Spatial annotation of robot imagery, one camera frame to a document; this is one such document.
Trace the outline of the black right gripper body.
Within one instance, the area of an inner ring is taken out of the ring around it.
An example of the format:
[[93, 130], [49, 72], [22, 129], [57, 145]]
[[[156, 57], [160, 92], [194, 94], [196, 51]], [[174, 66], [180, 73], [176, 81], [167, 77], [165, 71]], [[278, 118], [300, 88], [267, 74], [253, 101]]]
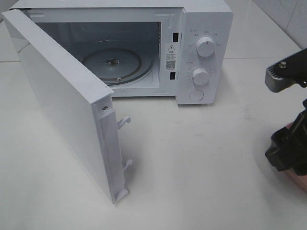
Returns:
[[292, 123], [290, 131], [291, 153], [306, 153], [307, 151], [307, 100], [303, 101], [304, 110]]

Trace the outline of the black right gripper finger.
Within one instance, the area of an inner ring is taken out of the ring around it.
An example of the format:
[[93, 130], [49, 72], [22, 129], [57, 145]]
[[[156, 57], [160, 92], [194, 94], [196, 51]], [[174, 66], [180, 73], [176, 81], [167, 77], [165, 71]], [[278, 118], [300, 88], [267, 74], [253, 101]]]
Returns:
[[307, 174], [307, 128], [294, 133], [283, 127], [271, 136], [272, 144], [265, 156], [277, 171], [292, 170], [296, 175]]

